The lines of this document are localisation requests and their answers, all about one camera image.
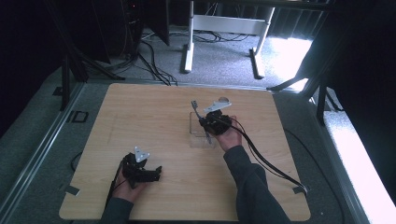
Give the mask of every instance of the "hand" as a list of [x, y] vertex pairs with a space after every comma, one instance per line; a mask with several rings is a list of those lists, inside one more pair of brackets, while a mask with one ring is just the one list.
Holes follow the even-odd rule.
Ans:
[[[232, 119], [232, 125], [237, 127], [236, 116], [230, 116]], [[229, 128], [227, 132], [214, 136], [221, 148], [226, 152], [228, 149], [242, 145], [242, 134], [234, 128]]]
[[143, 189], [146, 188], [148, 183], [139, 183], [135, 189], [132, 189], [129, 182], [125, 180], [126, 179], [122, 174], [122, 168], [121, 168], [115, 185], [118, 187], [114, 189], [113, 197], [121, 198], [131, 203], [134, 203], [134, 201], [137, 199], [137, 197], [140, 195]]

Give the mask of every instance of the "handheld controller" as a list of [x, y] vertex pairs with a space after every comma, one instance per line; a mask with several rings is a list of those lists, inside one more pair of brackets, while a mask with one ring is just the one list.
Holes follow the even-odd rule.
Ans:
[[128, 180], [131, 188], [135, 188], [136, 183], [153, 182], [160, 180], [162, 167], [159, 166], [155, 171], [143, 168], [148, 160], [136, 161], [135, 154], [130, 152], [122, 160], [122, 174]]
[[191, 101], [192, 108], [198, 117], [199, 123], [204, 130], [213, 135], [219, 135], [225, 133], [232, 124], [232, 121], [228, 115], [223, 115], [221, 109], [231, 105], [227, 98], [221, 97], [217, 102], [214, 102], [212, 106], [206, 108], [204, 111], [208, 112], [206, 117], [201, 117], [196, 108], [198, 104], [196, 101]]

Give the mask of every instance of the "dark sleeve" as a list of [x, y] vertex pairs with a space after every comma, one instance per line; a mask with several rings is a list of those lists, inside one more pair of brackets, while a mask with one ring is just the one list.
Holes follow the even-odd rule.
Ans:
[[280, 204], [268, 190], [265, 171], [251, 163], [242, 146], [232, 147], [224, 154], [238, 189], [236, 213], [241, 224], [290, 223]]
[[111, 198], [99, 224], [124, 224], [128, 222], [134, 204], [120, 198]]

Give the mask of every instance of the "stand leg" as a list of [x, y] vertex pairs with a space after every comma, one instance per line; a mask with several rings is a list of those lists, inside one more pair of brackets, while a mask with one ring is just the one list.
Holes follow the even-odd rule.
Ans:
[[70, 67], [69, 67], [69, 58], [64, 55], [64, 60], [62, 62], [62, 105], [61, 111], [64, 111], [67, 104], [70, 101]]
[[55, 6], [53, 1], [43, 0], [43, 2], [46, 5], [47, 11], [52, 18], [56, 31], [58, 32], [58, 35], [62, 40], [61, 45], [63, 47], [63, 50], [67, 53], [67, 57], [69, 57], [68, 60], [70, 60], [70, 63], [72, 64], [71, 69], [73, 69], [73, 75], [75, 76], [76, 81], [86, 82], [88, 80], [88, 74], [86, 73], [84, 65], [81, 63], [81, 60], [79, 59], [74, 50], [72, 38], [67, 32], [64, 21], [59, 16], [60, 13], [58, 11], [58, 8]]
[[327, 92], [326, 82], [321, 81], [320, 86], [319, 86], [317, 118], [318, 118], [319, 123], [323, 126], [325, 125], [323, 113], [324, 113], [324, 106], [325, 106], [325, 101], [326, 101], [326, 92]]
[[271, 24], [271, 19], [274, 15], [274, 10], [275, 10], [275, 8], [271, 7], [271, 11], [265, 20], [265, 26], [262, 27], [262, 33], [260, 34], [260, 39], [259, 39], [257, 48], [253, 48], [249, 51], [251, 61], [252, 61], [253, 67], [254, 67], [253, 70], [255, 73], [255, 78], [258, 78], [258, 79], [262, 79], [265, 77], [264, 66], [262, 65], [262, 46], [264, 44], [265, 37], [267, 36], [268, 29]]
[[194, 43], [192, 43], [192, 35], [194, 32], [194, 2], [190, 2], [190, 25], [189, 25], [189, 44], [187, 46], [186, 64], [184, 71], [189, 73], [192, 70], [192, 56], [194, 53]]
[[96, 61], [88, 58], [87, 56], [85, 56], [84, 54], [78, 52], [79, 57], [82, 61], [84, 61], [85, 63], [90, 64], [93, 68], [97, 69], [98, 71], [102, 72], [103, 74], [105, 74], [107, 77], [110, 77], [111, 79], [115, 79], [115, 80], [125, 80], [125, 77], [120, 77], [115, 75], [114, 73], [111, 73], [109, 71], [107, 71], [102, 65], [100, 65], [99, 63], [97, 63]]

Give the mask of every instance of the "metal stand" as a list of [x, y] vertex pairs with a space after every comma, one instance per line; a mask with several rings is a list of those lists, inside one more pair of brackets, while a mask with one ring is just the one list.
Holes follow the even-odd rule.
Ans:
[[192, 35], [194, 30], [205, 30], [223, 33], [235, 33], [244, 35], [258, 35], [260, 37], [257, 48], [250, 50], [250, 57], [254, 66], [255, 77], [264, 77], [264, 67], [262, 65], [262, 46], [270, 27], [271, 19], [274, 14], [274, 7], [270, 7], [270, 13], [265, 20], [249, 20], [229, 17], [216, 17], [205, 15], [194, 15], [194, 2], [190, 3], [190, 26], [189, 26], [189, 43], [187, 46], [185, 72], [192, 71], [192, 56], [194, 43]]

